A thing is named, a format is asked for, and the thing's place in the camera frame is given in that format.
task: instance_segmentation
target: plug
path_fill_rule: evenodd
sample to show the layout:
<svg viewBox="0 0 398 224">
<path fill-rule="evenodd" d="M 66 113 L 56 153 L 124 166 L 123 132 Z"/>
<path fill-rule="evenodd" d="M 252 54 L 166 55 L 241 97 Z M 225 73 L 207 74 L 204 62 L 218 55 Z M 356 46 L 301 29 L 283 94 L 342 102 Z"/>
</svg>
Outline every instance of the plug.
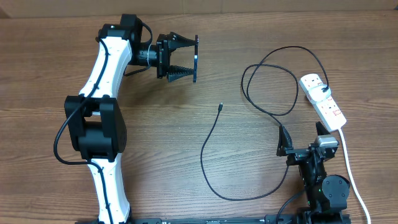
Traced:
<svg viewBox="0 0 398 224">
<path fill-rule="evenodd" d="M 312 104 L 321 102 L 327 99 L 331 95 L 330 88 L 324 91 L 326 87 L 327 85 L 321 84 L 308 90 L 307 98 L 310 100 Z"/>
<path fill-rule="evenodd" d="M 223 109 L 223 103 L 221 102 L 220 105 L 218 105 L 218 112 L 221 112 L 222 109 Z"/>
</svg>

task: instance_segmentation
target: wooden table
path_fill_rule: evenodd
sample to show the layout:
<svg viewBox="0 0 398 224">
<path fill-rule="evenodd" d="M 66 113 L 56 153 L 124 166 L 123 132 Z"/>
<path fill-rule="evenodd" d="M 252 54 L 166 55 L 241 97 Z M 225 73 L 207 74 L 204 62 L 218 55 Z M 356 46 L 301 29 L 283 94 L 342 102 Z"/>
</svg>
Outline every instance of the wooden table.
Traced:
<svg viewBox="0 0 398 224">
<path fill-rule="evenodd" d="M 243 97 L 243 70 L 286 45 L 312 49 L 328 72 L 333 96 L 348 122 L 344 131 L 356 185 L 374 222 L 398 219 L 398 13 L 294 12 L 140 16 L 158 34 L 199 35 L 198 82 L 157 80 L 155 69 L 124 78 L 119 105 L 128 130 L 123 153 L 124 188 L 139 217 L 261 217 L 276 213 L 302 188 L 297 167 L 271 196 L 228 202 L 215 196 L 200 169 L 200 149 L 224 103 L 204 152 L 214 188 L 227 197 L 273 189 L 285 170 L 275 155 L 278 127 Z M 104 23 L 119 16 L 0 20 L 0 223 L 73 223 L 92 220 L 98 202 L 85 166 L 66 166 L 53 156 L 53 139 L 65 119 L 63 102 L 77 95 L 93 68 Z M 172 64 L 192 67 L 193 48 L 180 49 Z M 285 50 L 268 63 L 299 78 L 321 73 L 303 50 Z M 269 111 L 286 111 L 295 85 L 283 71 L 262 68 L 252 99 Z M 291 114 L 280 118 L 295 147 L 316 137 L 316 112 L 300 90 Z M 80 154 L 65 133 L 60 154 Z M 343 151 L 326 163 L 328 174 L 347 177 Z M 306 206 L 305 197 L 285 212 Z M 352 192 L 353 223 L 364 213 Z"/>
</svg>

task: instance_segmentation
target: white robotic arm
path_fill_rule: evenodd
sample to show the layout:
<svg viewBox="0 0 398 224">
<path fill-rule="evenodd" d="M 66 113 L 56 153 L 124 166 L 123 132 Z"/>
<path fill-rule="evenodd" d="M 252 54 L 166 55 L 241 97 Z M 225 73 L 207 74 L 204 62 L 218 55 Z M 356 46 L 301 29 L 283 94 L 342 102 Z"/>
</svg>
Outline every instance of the white robotic arm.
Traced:
<svg viewBox="0 0 398 224">
<path fill-rule="evenodd" d="M 150 32 L 150 40 L 141 43 L 142 28 Z M 186 39 L 176 33 L 160 34 L 156 45 L 151 45 L 152 31 L 136 15 L 123 14 L 120 24 L 105 24 L 98 33 L 99 52 L 93 71 L 78 96 L 67 96 L 67 120 L 54 142 L 55 157 L 68 165 L 87 164 L 94 178 L 99 201 L 98 224 L 131 223 L 131 209 L 124 193 L 121 154 L 126 148 L 127 129 L 117 97 L 124 75 L 157 68 L 157 78 L 169 82 L 193 75 L 196 82 L 198 37 Z M 170 65 L 170 56 L 180 47 L 195 46 L 194 69 Z M 125 74 L 127 65 L 146 68 Z M 86 121 L 85 117 L 101 116 L 100 122 Z M 57 144 L 65 129 L 73 148 L 80 151 L 86 162 L 63 160 Z"/>
<path fill-rule="evenodd" d="M 123 73 L 132 58 L 131 44 L 129 40 L 123 40 L 121 37 L 107 37 L 102 40 L 108 47 L 108 62 L 98 85 L 98 89 L 94 92 L 92 97 L 102 98 L 104 95 L 108 95 L 111 98 L 117 98 Z M 80 90 L 79 95 L 87 97 L 91 92 L 94 83 L 100 75 L 104 61 L 105 49 L 102 44 L 99 44 L 98 57 L 93 71 L 91 72 L 86 85 Z"/>
<path fill-rule="evenodd" d="M 103 42 L 108 48 L 108 62 L 102 79 L 93 98 L 102 98 L 108 95 L 110 98 L 117 98 L 118 91 L 123 77 L 123 73 L 131 61 L 132 49 L 128 40 L 122 40 L 121 37 L 107 37 Z M 99 44 L 98 57 L 93 71 L 86 85 L 81 89 L 79 95 L 87 97 L 92 91 L 94 83 L 100 75 L 105 61 L 104 46 Z M 99 111 L 93 111 L 93 115 L 100 115 Z M 121 153 L 118 153 L 113 162 L 105 159 L 92 159 L 91 161 L 103 168 L 103 175 L 106 183 L 106 195 L 112 214 L 113 223 L 127 223 L 130 213 L 130 204 L 124 193 L 123 177 L 121 172 Z M 88 165 L 93 175 L 95 188 L 99 202 L 98 220 L 104 223 L 111 223 L 104 199 L 103 184 L 97 167 Z"/>
</svg>

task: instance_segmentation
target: robotic arm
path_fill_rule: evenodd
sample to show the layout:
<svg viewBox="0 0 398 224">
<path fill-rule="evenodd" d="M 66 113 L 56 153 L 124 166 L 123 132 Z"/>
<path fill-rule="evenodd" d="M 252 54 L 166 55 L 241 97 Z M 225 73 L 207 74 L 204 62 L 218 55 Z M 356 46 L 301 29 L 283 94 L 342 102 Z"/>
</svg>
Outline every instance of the robotic arm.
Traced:
<svg viewBox="0 0 398 224">
<path fill-rule="evenodd" d="M 286 156 L 288 166 L 298 166 L 308 199 L 308 207 L 299 208 L 295 215 L 281 215 L 284 205 L 277 215 L 264 217 L 266 224 L 351 223 L 349 215 L 342 212 L 347 208 L 350 182 L 340 175 L 327 175 L 323 165 L 324 162 L 335 157 L 339 142 L 321 122 L 317 122 L 316 127 L 318 136 L 314 143 L 309 144 L 305 149 L 294 149 L 290 134 L 283 126 L 279 126 L 279 144 L 276 154 Z"/>
<path fill-rule="evenodd" d="M 148 42 L 141 43 L 142 27 L 151 34 Z M 121 173 L 121 155 L 126 147 L 127 130 L 116 99 L 122 77 L 156 67 L 157 78 L 167 77 L 172 82 L 193 75 L 193 82 L 196 82 L 198 36 L 190 40 L 174 32 L 160 34 L 156 45 L 151 45 L 150 28 L 136 15 L 123 14 L 120 24 L 105 24 L 99 30 L 98 38 L 102 41 L 93 71 L 78 96 L 67 96 L 65 113 L 67 118 L 72 116 L 68 127 L 73 148 L 80 151 L 82 159 L 92 163 L 88 167 L 99 201 L 99 217 L 94 223 L 130 223 L 130 204 L 124 193 Z M 171 53 L 177 48 L 189 46 L 195 46 L 194 69 L 170 65 Z M 125 74 L 127 65 L 146 68 Z M 98 87 L 90 96 L 99 77 Z M 101 122 L 85 120 L 85 117 L 92 115 L 101 116 Z M 101 174 L 93 164 L 101 168 Z"/>
</svg>

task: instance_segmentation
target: white power strip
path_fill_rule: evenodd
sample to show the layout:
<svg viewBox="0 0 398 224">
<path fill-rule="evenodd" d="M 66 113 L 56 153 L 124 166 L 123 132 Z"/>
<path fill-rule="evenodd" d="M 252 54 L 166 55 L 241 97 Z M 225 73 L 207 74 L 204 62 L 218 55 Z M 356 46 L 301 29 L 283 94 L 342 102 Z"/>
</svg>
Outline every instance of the white power strip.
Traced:
<svg viewBox="0 0 398 224">
<path fill-rule="evenodd" d="M 312 91 L 317 89 L 321 90 L 326 86 L 317 74 L 313 73 L 303 76 L 300 79 L 300 86 L 328 131 L 336 131 L 343 127 L 347 120 L 333 97 L 331 97 L 330 88 L 325 96 L 322 95 L 322 91 Z"/>
<path fill-rule="evenodd" d="M 304 75 L 300 79 L 300 86 L 303 89 L 304 93 L 306 94 L 308 100 L 312 103 L 313 107 L 315 108 L 315 111 L 317 111 L 319 117 L 321 118 L 323 124 L 326 126 L 327 130 L 329 132 L 336 130 L 339 131 L 341 141 L 343 144 L 343 152 L 346 161 L 349 180 L 351 181 L 354 193 L 365 212 L 368 224 L 371 224 L 370 214 L 361 196 L 359 195 L 358 189 L 356 188 L 354 182 L 353 174 L 351 173 L 351 168 L 349 166 L 346 141 L 343 135 L 343 131 L 341 130 L 341 127 L 343 127 L 343 125 L 347 122 L 346 118 L 344 117 L 343 113 L 337 106 L 335 100 L 331 97 L 330 88 L 326 92 L 322 91 L 324 87 L 326 87 L 326 85 L 323 84 L 318 74 L 313 73 L 313 74 Z"/>
</svg>

